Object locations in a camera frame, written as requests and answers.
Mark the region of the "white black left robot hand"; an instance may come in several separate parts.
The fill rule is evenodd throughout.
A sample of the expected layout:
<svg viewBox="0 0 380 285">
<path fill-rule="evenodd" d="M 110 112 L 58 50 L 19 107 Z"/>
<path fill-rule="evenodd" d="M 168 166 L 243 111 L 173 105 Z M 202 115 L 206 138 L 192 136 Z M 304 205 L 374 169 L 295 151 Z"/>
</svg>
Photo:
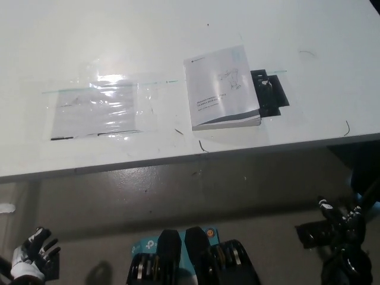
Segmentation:
<svg viewBox="0 0 380 285">
<path fill-rule="evenodd" d="M 52 232 L 38 227 L 14 249 L 11 261 L 11 284 L 45 284 L 55 266 L 61 247 L 58 239 L 49 240 Z"/>
</svg>

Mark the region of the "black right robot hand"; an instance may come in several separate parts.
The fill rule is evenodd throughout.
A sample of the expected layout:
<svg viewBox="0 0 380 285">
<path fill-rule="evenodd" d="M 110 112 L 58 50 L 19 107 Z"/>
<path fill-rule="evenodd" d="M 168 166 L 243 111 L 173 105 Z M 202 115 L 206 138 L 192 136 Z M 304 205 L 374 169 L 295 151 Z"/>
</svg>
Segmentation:
<svg viewBox="0 0 380 285">
<path fill-rule="evenodd" d="M 343 214 L 323 196 L 317 197 L 318 206 L 325 219 L 332 225 L 334 233 L 344 243 L 362 244 L 365 238 L 366 225 L 362 208 L 355 206 Z"/>
</svg>

